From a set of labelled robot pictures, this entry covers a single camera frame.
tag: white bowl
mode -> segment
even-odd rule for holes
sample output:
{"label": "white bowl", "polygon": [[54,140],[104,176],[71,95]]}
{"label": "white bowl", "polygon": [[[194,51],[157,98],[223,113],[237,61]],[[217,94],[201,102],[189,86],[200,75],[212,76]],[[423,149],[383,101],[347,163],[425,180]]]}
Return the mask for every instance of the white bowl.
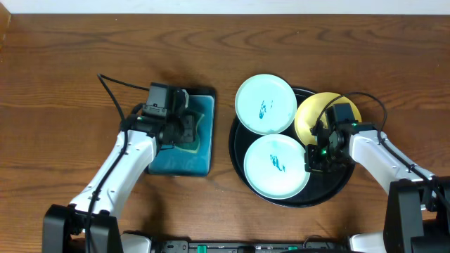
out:
{"label": "white bowl", "polygon": [[297,100],[283,79],[259,74],[239,87],[235,108],[240,122],[250,131],[261,135],[279,134],[294,121]]}
{"label": "white bowl", "polygon": [[263,136],[245,154],[245,177],[264,197],[274,200],[293,197],[309,180],[309,172],[304,170],[304,152],[300,143],[289,136]]}

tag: yellow plate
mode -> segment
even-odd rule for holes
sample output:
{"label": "yellow plate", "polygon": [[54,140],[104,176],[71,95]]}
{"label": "yellow plate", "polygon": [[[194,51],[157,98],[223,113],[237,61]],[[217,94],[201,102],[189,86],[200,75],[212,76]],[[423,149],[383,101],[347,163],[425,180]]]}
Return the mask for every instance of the yellow plate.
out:
{"label": "yellow plate", "polygon": [[[318,93],[305,99],[303,103],[300,104],[297,109],[297,113],[295,114],[294,124],[295,132],[297,132],[298,138],[300,138],[303,144],[317,144],[316,139],[311,134],[311,128],[316,124],[317,117],[321,114],[321,111],[326,104],[338,96],[339,94],[333,92]],[[359,113],[358,108],[356,108],[356,105],[353,104],[350,99],[345,97],[339,98],[330,106],[336,103],[350,103],[354,118],[357,121],[362,122],[361,114]],[[325,113],[322,114],[321,121],[325,127],[328,127]]]}

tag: wood grain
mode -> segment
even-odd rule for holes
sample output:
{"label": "wood grain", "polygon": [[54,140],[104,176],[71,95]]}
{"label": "wood grain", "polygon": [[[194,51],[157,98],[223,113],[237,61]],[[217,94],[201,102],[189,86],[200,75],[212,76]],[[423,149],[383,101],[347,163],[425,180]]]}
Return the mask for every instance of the wood grain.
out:
{"label": "wood grain", "polygon": [[[209,176],[143,176],[121,231],[299,241],[383,229],[387,196],[361,167],[341,193],[306,209],[272,205],[240,181],[228,152],[234,96],[259,73],[317,91],[372,93],[390,112],[391,141],[449,175],[450,17],[14,15],[0,53],[0,251],[39,252],[45,211],[78,194],[112,149],[120,119],[98,72],[218,94]],[[147,96],[112,90],[127,112]],[[381,120],[375,103],[352,100],[363,120]]]}
{"label": "wood grain", "polygon": [[6,30],[8,29],[10,19],[11,14],[6,10],[5,6],[0,3],[0,50],[6,38]]}

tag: black tray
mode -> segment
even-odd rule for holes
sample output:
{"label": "black tray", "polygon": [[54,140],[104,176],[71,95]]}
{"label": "black tray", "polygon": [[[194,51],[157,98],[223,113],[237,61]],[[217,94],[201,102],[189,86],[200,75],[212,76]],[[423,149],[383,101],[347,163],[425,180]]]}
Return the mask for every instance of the black tray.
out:
{"label": "black tray", "polygon": [[[293,91],[297,99],[297,106],[300,105],[300,103],[302,103],[306,98],[316,93],[303,88],[293,88]],[[292,123],[285,131],[281,132],[281,134],[292,137],[302,144],[295,133],[294,123]],[[284,200],[273,200],[271,198],[264,197],[253,189],[248,183],[244,174],[243,165],[247,149],[260,137],[262,136],[245,128],[245,126],[240,123],[238,117],[236,117],[233,121],[233,125],[231,126],[229,139],[231,162],[233,163],[234,169],[240,179],[248,186],[248,188],[250,188],[250,190],[252,190],[252,192],[263,199],[274,203],[275,205],[284,207],[311,207],[321,204],[339,193],[353,173],[354,165],[348,166],[348,168],[344,171],[338,171],[332,174],[311,174],[307,185],[301,192],[293,197]]]}

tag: green connector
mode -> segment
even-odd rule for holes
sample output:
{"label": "green connector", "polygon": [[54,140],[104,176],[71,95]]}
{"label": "green connector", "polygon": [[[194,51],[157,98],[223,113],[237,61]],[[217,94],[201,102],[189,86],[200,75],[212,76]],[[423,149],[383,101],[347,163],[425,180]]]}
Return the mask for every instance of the green connector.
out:
{"label": "green connector", "polygon": [[206,253],[206,251],[207,251],[206,245],[197,246],[197,253]]}

